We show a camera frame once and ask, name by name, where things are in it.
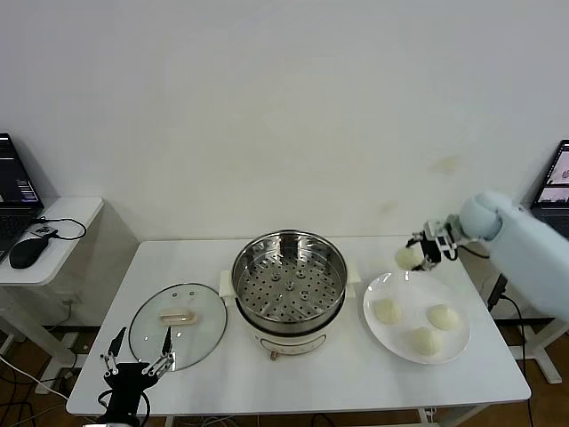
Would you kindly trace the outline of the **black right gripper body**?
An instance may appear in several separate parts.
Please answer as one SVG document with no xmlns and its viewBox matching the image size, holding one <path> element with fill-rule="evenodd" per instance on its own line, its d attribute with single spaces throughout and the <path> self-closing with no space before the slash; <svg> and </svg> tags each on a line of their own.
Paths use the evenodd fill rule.
<svg viewBox="0 0 569 427">
<path fill-rule="evenodd" d="M 434 240 L 423 239 L 420 245 L 424 262 L 440 263 L 442 261 L 441 251 Z"/>
</svg>

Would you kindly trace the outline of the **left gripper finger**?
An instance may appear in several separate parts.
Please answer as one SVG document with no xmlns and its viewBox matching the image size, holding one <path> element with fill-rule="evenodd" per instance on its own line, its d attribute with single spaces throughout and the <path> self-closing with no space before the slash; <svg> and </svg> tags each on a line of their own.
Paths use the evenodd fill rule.
<svg viewBox="0 0 569 427">
<path fill-rule="evenodd" d="M 160 379 L 174 365 L 174 354 L 172 351 L 172 328 L 167 328 L 163 346 L 159 357 L 142 370 L 147 376 L 155 376 Z"/>
<path fill-rule="evenodd" d="M 120 353 L 125 332 L 126 332 L 126 327 L 124 326 L 120 329 L 117 336 L 111 340 L 107 352 L 100 354 L 100 360 L 105 367 L 103 374 L 104 377 L 110 377 L 111 375 L 118 374 L 116 358 Z"/>
</svg>

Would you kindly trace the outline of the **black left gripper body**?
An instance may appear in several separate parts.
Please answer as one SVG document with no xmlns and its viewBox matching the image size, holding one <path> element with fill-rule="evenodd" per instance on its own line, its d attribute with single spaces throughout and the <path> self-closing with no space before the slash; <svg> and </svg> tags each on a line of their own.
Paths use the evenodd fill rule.
<svg viewBox="0 0 569 427">
<path fill-rule="evenodd" d="M 136 418 L 140 401 L 145 404 L 145 416 L 149 417 L 150 402 L 145 390 L 155 385 L 155 377 L 149 375 L 148 362 L 119 363 L 118 372 L 105 378 L 111 396 L 105 418 Z"/>
</svg>

